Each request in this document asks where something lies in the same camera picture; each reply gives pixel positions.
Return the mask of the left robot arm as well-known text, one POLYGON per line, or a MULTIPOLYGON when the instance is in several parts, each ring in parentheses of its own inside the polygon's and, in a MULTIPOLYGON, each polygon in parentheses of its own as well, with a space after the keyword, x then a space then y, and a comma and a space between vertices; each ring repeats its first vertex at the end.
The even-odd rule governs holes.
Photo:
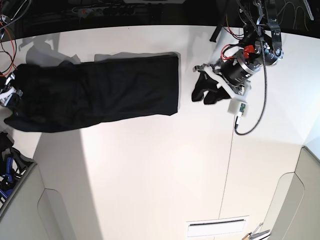
POLYGON ((216 42, 221 30, 236 41, 220 47, 216 62, 193 68, 200 74, 191 94, 193 102, 204 101, 210 105, 237 95, 243 96, 250 88, 250 77, 283 58, 275 1, 239 0, 237 4, 238 16, 243 22, 242 32, 232 31, 228 16, 223 16, 210 41, 216 42))

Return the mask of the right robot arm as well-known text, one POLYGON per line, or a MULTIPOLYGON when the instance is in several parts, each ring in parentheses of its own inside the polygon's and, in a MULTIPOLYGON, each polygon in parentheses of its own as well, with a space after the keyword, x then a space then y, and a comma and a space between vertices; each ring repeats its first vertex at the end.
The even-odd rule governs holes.
POLYGON ((8 66, 0 71, 0 105, 5 107, 13 95, 22 95, 20 90, 11 86, 15 79, 13 71, 16 69, 18 52, 15 23, 22 19, 32 5, 31 0, 2 0, 0 2, 0 53, 8 57, 8 66))

